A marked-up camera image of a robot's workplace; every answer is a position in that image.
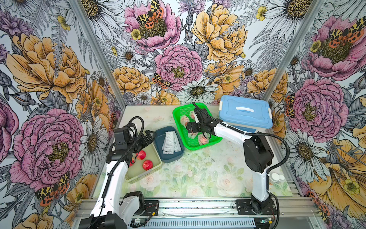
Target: table surface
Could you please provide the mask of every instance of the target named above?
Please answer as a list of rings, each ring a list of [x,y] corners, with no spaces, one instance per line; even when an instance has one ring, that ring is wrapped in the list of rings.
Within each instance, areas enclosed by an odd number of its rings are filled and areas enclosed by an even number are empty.
[[[178,107],[167,106],[127,106],[120,127],[134,116],[144,119],[145,130],[157,130],[174,126],[172,112]],[[219,107],[208,105],[214,117],[218,117]],[[137,129],[141,124],[136,122]],[[276,154],[272,164],[278,162]],[[283,174],[281,168],[273,170]],[[105,167],[95,188],[93,198],[97,198],[105,177]],[[128,192],[141,191],[144,197],[247,197],[253,188],[251,170],[245,163],[243,148],[226,139],[221,142],[191,151],[184,150],[182,158],[171,163],[163,163],[161,170],[130,184],[124,182],[123,197]],[[292,196],[287,181],[270,185],[276,196]]]

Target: red apple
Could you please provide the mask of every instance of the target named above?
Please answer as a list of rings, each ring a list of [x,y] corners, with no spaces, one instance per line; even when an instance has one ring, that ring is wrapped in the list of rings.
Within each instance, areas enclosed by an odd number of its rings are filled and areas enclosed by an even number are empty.
[[[135,163],[135,159],[134,158],[131,158],[130,167],[133,165],[133,163]]]
[[[137,159],[138,159],[138,160],[143,160],[143,159],[145,159],[145,157],[146,157],[146,153],[145,153],[145,151],[143,151],[143,150],[141,150],[141,151],[137,154]]]
[[[151,169],[152,167],[154,167],[154,166],[153,166],[153,162],[152,162],[152,161],[150,161],[150,160],[146,160],[146,161],[144,161],[144,162],[143,162],[142,167],[143,167],[146,171],[148,171],[149,169]]]

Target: blue plastic container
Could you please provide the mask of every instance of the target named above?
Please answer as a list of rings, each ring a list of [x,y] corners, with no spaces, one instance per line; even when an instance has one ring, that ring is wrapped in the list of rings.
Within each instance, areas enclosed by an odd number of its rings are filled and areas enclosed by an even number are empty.
[[[271,128],[272,112],[268,102],[224,95],[221,97],[219,117],[229,125],[250,133]]]
[[[169,132],[169,131],[175,132],[175,134],[178,137],[180,148],[182,150],[179,152],[174,152],[174,154],[163,154],[163,150],[161,148],[164,144],[165,132]],[[156,130],[155,132],[156,132],[156,136],[155,136],[154,145],[155,145],[156,151],[158,152],[159,157],[162,162],[170,163],[170,162],[180,159],[183,156],[184,145],[182,143],[182,139],[180,138],[179,134],[177,133],[177,130],[173,126],[166,126],[166,127]]]

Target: white handle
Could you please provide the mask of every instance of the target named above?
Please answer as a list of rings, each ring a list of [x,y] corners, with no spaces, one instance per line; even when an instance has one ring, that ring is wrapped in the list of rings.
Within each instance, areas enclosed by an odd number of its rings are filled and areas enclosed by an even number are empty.
[[[250,111],[250,112],[254,112],[253,109],[250,109],[248,107],[236,107],[237,110],[241,110],[241,111]]]

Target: dark blue tray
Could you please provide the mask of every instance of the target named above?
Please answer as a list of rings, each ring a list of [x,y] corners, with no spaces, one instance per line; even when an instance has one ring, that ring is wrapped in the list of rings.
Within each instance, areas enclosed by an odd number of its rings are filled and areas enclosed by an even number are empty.
[[[161,148],[164,144],[165,132],[168,132],[168,131],[175,131],[175,134],[178,137],[180,148],[182,149],[181,151],[174,152],[174,154],[163,154],[163,151],[161,150]],[[170,162],[180,159],[183,156],[184,145],[182,143],[182,139],[180,138],[179,134],[177,133],[177,130],[173,126],[166,126],[166,127],[156,130],[155,132],[156,132],[156,135],[155,135],[154,145],[155,145],[156,151],[158,151],[159,157],[162,162],[170,163]]]

